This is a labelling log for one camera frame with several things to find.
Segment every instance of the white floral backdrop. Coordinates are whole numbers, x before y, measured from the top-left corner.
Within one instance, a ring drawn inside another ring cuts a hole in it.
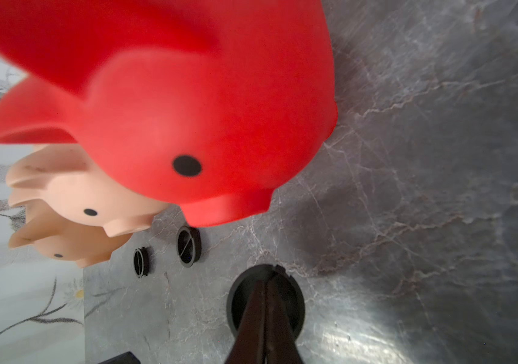
[[[23,73],[0,60],[0,91]],[[24,222],[7,205],[5,173],[30,146],[0,146],[0,364],[85,362],[83,271],[45,258],[33,247],[10,251],[8,238]]]

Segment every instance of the black ring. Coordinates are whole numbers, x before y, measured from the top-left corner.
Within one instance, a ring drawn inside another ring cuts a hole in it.
[[[180,257],[180,263],[184,267],[191,267],[202,254],[200,232],[196,228],[184,225],[178,230],[176,241],[176,252]]]
[[[138,248],[134,252],[134,269],[138,278],[145,277],[149,273],[149,254],[146,248]]]

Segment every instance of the marble countertop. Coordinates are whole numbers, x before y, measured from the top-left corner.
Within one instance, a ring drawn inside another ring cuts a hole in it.
[[[518,363],[518,0],[323,7],[335,132],[268,213],[202,229],[191,268],[174,207],[85,269],[88,363],[222,363],[228,291],[260,263],[303,290],[306,364]]]

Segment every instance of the black plastic base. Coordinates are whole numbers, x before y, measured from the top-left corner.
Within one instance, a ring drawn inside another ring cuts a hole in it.
[[[255,283],[259,280],[268,282],[274,280],[283,304],[295,339],[303,328],[306,318],[306,304],[299,285],[285,272],[282,266],[258,265],[247,269],[234,281],[227,298],[226,315],[230,331],[237,336],[242,314]]]
[[[128,351],[99,364],[141,364],[141,362],[134,356],[134,354]]]

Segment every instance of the toy eye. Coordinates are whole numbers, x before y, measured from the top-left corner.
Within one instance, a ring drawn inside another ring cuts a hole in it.
[[[178,156],[172,162],[174,170],[184,177],[196,177],[202,171],[200,162],[191,156]]]

